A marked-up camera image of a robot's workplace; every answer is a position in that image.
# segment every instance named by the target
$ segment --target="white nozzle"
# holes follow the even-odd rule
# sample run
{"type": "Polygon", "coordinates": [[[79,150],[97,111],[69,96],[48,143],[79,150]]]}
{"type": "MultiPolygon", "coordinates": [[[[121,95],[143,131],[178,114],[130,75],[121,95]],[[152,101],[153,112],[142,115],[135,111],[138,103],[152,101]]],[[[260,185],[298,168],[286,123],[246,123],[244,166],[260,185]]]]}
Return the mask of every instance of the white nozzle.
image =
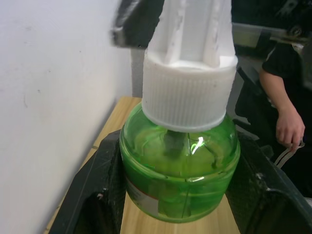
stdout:
{"type": "Polygon", "coordinates": [[[165,0],[144,62],[145,115],[179,132],[224,118],[237,58],[231,0],[165,0]]]}

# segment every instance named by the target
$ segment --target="white wall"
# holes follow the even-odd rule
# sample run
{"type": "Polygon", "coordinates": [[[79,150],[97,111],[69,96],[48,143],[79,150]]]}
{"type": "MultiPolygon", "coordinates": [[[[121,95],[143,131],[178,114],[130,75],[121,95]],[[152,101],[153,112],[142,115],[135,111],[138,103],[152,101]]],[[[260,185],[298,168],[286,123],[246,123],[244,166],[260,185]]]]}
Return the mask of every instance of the white wall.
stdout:
{"type": "Polygon", "coordinates": [[[0,1],[0,233],[41,233],[112,105],[131,94],[110,45],[117,0],[0,1]]]}

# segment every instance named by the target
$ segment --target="black sleeve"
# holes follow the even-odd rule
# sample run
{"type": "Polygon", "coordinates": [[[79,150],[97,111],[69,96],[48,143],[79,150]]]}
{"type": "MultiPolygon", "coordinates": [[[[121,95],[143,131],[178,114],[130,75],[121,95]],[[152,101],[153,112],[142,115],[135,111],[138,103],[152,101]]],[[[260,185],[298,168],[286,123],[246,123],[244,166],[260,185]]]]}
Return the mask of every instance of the black sleeve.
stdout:
{"type": "Polygon", "coordinates": [[[289,44],[277,44],[269,53],[262,69],[272,75],[287,79],[294,73],[294,57],[296,51],[289,44]]]}

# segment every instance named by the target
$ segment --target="person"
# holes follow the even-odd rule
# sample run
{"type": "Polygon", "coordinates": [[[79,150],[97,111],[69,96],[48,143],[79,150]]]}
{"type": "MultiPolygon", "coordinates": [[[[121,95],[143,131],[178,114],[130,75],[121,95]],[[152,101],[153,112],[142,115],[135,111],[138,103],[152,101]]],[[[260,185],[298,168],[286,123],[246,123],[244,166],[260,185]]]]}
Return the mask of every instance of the person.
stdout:
{"type": "Polygon", "coordinates": [[[295,152],[282,170],[303,196],[312,197],[312,91],[302,85],[299,53],[278,43],[262,64],[260,83],[278,112],[277,141],[295,152]],[[305,146],[298,149],[301,141],[305,146]]]}

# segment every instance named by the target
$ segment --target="person's arm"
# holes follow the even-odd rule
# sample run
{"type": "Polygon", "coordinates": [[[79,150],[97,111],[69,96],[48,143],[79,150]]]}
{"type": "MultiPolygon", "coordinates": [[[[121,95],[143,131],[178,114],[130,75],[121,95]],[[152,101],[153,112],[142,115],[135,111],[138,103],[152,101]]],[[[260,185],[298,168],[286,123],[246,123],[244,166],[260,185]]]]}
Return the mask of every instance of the person's arm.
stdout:
{"type": "Polygon", "coordinates": [[[286,93],[283,79],[262,69],[260,83],[278,110],[277,140],[288,147],[292,144],[292,150],[295,151],[303,137],[305,126],[286,93]]]}

